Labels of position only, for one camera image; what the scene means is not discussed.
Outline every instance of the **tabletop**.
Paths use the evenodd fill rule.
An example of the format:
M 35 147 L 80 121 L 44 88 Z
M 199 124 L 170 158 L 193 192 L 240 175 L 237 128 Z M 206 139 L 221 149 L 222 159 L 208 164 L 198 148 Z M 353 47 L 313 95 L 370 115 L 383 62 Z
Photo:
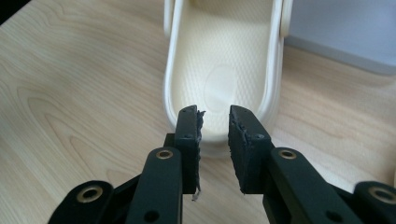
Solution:
M 139 175 L 172 132 L 163 112 L 169 40 L 160 0 L 33 0 L 0 26 L 0 218 L 45 223 L 73 187 Z M 330 183 L 394 184 L 396 76 L 285 47 L 278 147 Z M 266 223 L 229 158 L 202 158 L 184 223 Z

